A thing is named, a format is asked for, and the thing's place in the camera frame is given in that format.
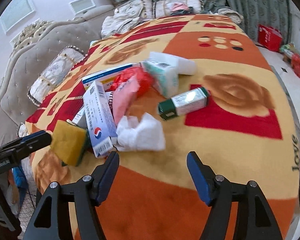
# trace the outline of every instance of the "yellow sponge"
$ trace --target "yellow sponge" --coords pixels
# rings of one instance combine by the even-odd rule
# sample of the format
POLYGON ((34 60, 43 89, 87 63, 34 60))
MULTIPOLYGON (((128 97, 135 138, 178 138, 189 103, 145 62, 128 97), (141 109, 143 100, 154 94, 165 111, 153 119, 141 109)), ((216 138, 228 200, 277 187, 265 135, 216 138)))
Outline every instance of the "yellow sponge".
POLYGON ((51 150, 64 163, 78 166, 87 148, 88 131, 58 120, 52 134, 51 150))

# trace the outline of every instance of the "white tile floor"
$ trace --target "white tile floor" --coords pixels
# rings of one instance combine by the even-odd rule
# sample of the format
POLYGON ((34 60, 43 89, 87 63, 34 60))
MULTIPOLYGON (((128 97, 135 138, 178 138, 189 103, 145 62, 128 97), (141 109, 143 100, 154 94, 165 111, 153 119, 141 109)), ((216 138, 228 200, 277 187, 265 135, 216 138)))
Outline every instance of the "white tile floor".
MULTIPOLYGON (((300 78, 298 78, 290 64, 285 63, 282 58, 283 56, 276 52, 271 52, 268 49, 260 48, 262 55, 265 57, 269 65, 272 65, 279 76, 281 77, 283 83, 285 84, 293 105, 295 107, 299 123, 300 123, 300 78)), ((300 237, 300 215, 295 214, 294 221, 292 222, 289 232, 287 234, 286 240, 298 240, 300 237)))

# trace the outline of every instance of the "orange and yellow blanket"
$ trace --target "orange and yellow blanket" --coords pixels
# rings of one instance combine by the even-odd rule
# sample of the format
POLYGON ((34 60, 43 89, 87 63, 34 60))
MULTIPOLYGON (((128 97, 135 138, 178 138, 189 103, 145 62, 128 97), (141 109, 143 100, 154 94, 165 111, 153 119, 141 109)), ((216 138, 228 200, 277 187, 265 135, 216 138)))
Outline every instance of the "orange and yellow blanket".
MULTIPOLYGON (((141 117, 148 112, 162 122, 166 150, 119 153, 120 167, 109 197, 97 208, 107 239, 200 238, 210 208, 200 201, 187 170, 189 151, 196 151, 204 164, 232 182, 258 182, 284 237, 298 195, 293 117, 270 66, 228 17, 156 19, 96 42, 29 117, 28 130, 52 132, 58 119, 74 117, 83 104, 83 76, 140 62, 150 51, 194 60, 198 71, 194 76, 179 76, 179 93, 203 85, 212 97, 206 108, 166 122, 156 113, 164 98, 155 90, 132 104, 128 115, 141 117)), ((31 160, 42 193, 50 182, 75 182, 104 161, 86 153, 79 167, 62 167, 49 147, 37 151, 31 160)), ((232 239, 236 204, 232 211, 226 239, 232 239)), ((70 216, 79 239, 74 205, 70 216)))

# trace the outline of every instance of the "metal screw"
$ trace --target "metal screw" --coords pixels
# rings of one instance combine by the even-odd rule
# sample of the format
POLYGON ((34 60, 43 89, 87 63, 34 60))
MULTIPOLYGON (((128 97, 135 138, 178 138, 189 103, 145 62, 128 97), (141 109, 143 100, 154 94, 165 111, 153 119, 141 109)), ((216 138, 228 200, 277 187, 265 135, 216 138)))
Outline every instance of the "metal screw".
POLYGON ((249 184, 250 184, 251 187, 256 187, 256 186, 258 186, 258 184, 257 184, 254 180, 250 180, 250 181, 249 181, 249 184))
POLYGON ((82 178, 83 181, 90 181, 91 180, 91 176, 90 175, 86 175, 82 178))
POLYGON ((55 188, 55 187, 57 187, 58 186, 58 183, 57 182, 52 182, 52 183, 50 183, 50 188, 55 188))
POLYGON ((216 180, 217 180, 217 181, 224 181, 224 180, 225 180, 225 177, 222 176, 222 175, 217 175, 217 176, 216 176, 216 180))

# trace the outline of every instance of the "red plastic bag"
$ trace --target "red plastic bag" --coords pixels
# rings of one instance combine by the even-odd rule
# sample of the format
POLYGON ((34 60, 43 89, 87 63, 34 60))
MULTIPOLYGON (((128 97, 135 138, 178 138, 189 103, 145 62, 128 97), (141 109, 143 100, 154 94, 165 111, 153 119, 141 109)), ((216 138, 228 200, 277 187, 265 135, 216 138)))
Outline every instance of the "red plastic bag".
POLYGON ((294 73, 300 78, 300 56, 299 54, 293 54, 291 59, 291 65, 294 73))
POLYGON ((277 52, 282 42, 282 36, 277 29, 259 24, 258 42, 267 49, 277 52))
POLYGON ((154 79, 148 72, 143 71, 141 67, 130 67, 123 70, 113 81, 110 90, 115 91, 121 83, 127 82, 127 80, 134 75, 137 76, 137 80, 140 85, 137 97, 142 96, 149 90, 150 86, 152 86, 154 79))

